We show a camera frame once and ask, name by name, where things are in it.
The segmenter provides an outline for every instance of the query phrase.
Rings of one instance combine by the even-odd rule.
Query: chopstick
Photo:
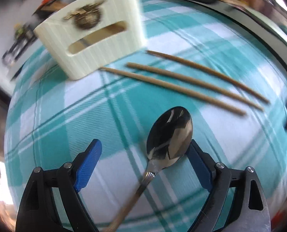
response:
[[[249,101],[246,98],[243,98],[240,95],[237,95],[235,93],[232,93],[231,91],[225,90],[225,89],[217,87],[217,86],[215,86],[213,84],[209,84],[207,82],[204,82],[204,81],[192,78],[192,77],[188,77],[188,76],[185,76],[185,75],[182,75],[182,74],[178,74],[178,73],[175,73],[175,72],[171,72],[171,71],[167,71],[167,70],[164,70],[164,69],[159,69],[159,68],[155,68],[155,67],[151,67],[151,66],[147,66],[147,65],[140,65],[140,64],[137,64],[137,63],[129,62],[129,63],[127,63],[127,66],[131,67],[131,68],[146,70],[146,71],[149,71],[149,72],[153,72],[153,73],[165,75],[165,76],[168,76],[168,77],[176,78],[178,80],[186,81],[186,82],[189,82],[191,84],[199,85],[201,87],[204,87],[204,88],[207,88],[207,89],[219,92],[219,93],[221,93],[221,94],[223,94],[225,96],[228,96],[230,98],[233,98],[233,99],[236,99],[238,101],[241,101],[241,102],[243,102],[243,103],[245,103],[245,104],[247,104],[249,106],[255,107],[258,110],[264,111],[264,109],[261,106],[259,106],[258,104],[253,103],[252,101]]]
[[[255,96],[256,98],[260,99],[261,101],[267,103],[267,104],[270,104],[270,101],[268,99],[266,99],[264,96],[260,95],[258,92],[252,90],[251,88],[247,87],[246,85],[232,79],[231,77],[229,76],[226,76],[216,70],[213,70],[213,69],[210,69],[206,66],[203,66],[203,65],[200,65],[198,63],[195,63],[195,62],[192,62],[192,61],[189,61],[189,60],[186,60],[186,59],[183,59],[183,58],[180,58],[180,57],[177,57],[177,56],[173,56],[173,55],[168,55],[168,54],[164,54],[164,53],[161,53],[161,52],[156,52],[156,51],[150,51],[150,50],[147,50],[146,51],[147,53],[149,54],[152,54],[152,55],[155,55],[155,56],[160,56],[160,57],[163,57],[163,58],[166,58],[166,59],[169,59],[169,60],[173,60],[173,61],[176,61],[176,62],[179,62],[179,63],[182,63],[184,65],[188,65],[188,66],[191,66],[193,68],[196,68],[196,69],[199,69],[199,70],[202,70],[206,73],[209,73],[213,76],[216,76],[216,77],[219,77],[243,90],[245,90],[246,92],[248,92],[249,94],[252,94],[253,96]]]
[[[199,93],[199,92],[196,92],[194,90],[190,90],[190,89],[187,89],[187,88],[184,88],[184,87],[172,84],[172,83],[168,83],[168,82],[165,82],[165,81],[162,81],[162,80],[159,80],[159,79],[155,79],[155,78],[151,78],[151,77],[147,77],[147,76],[143,76],[143,75],[140,75],[140,74],[127,72],[127,71],[123,71],[123,70],[117,70],[117,69],[113,69],[113,68],[108,68],[108,67],[100,67],[100,69],[108,71],[108,72],[112,72],[112,73],[115,73],[115,74],[118,74],[118,75],[126,76],[126,77],[129,77],[129,78],[138,79],[138,80],[150,83],[150,84],[155,84],[155,85],[158,85],[158,86],[161,86],[161,87],[165,87],[167,89],[178,91],[180,93],[183,93],[185,95],[188,95],[188,96],[200,99],[202,101],[208,102],[210,104],[213,104],[215,106],[218,106],[220,108],[223,108],[225,110],[228,110],[228,111],[230,111],[232,113],[235,113],[237,115],[240,115],[240,116],[243,116],[243,115],[246,114],[245,111],[243,111],[241,109],[238,109],[238,108],[236,108],[234,106],[231,106],[229,104],[226,104],[226,103],[224,103],[224,102],[222,102],[220,100],[217,100],[215,98],[211,98],[211,97],[209,97],[207,95],[204,95],[202,93]]]

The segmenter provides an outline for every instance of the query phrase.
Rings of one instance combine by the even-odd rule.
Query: teal and white tablecloth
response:
[[[148,49],[218,70],[258,91],[271,104],[144,50],[109,67],[191,88],[244,109],[247,115],[236,116],[180,93],[104,71],[71,81],[47,50],[40,48],[23,67],[7,117],[5,160],[16,207],[33,168],[58,168],[98,138],[103,152],[81,198],[98,228],[107,226],[141,180],[152,124],[164,111],[180,105],[190,111],[193,138],[204,152],[228,167],[255,168],[273,216],[287,196],[287,133],[283,128],[287,80],[277,68],[278,61],[250,33],[198,4],[140,1]],[[265,112],[172,78],[126,68],[128,61],[202,79],[262,104]],[[63,225],[69,228],[58,191],[54,193]],[[118,231],[187,231],[207,196],[188,159],[182,158],[157,175]],[[229,206],[227,201],[224,213]],[[225,218],[224,214],[218,227]]]

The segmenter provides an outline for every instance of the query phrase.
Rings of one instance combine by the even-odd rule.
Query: spoon bowl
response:
[[[173,107],[157,119],[148,135],[147,157],[149,161],[144,178],[137,191],[119,211],[105,232],[115,232],[154,177],[186,153],[192,140],[192,133],[192,118],[184,107]]]
[[[192,140],[188,110],[176,106],[164,112],[152,126],[147,140],[147,171],[155,175],[182,157]]]

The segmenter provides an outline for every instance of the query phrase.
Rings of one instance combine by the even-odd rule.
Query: metal pin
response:
[[[63,165],[65,168],[70,168],[71,167],[71,163],[70,162],[66,162]]]
[[[255,169],[253,167],[247,167],[247,170],[250,172],[250,173],[254,173]]]
[[[34,173],[39,173],[41,171],[41,169],[42,169],[41,167],[36,167],[36,168],[34,168],[33,171],[34,171]]]
[[[222,169],[225,167],[225,165],[222,162],[218,162],[217,167]]]

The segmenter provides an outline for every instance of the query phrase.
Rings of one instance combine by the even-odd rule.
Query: spoon handle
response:
[[[124,221],[125,217],[132,210],[139,197],[142,195],[147,185],[152,181],[155,177],[155,174],[152,172],[146,172],[145,177],[140,183],[137,191],[134,193],[132,198],[124,205],[124,207],[119,211],[114,220],[110,223],[109,227],[105,228],[103,232],[115,232],[120,224]]]

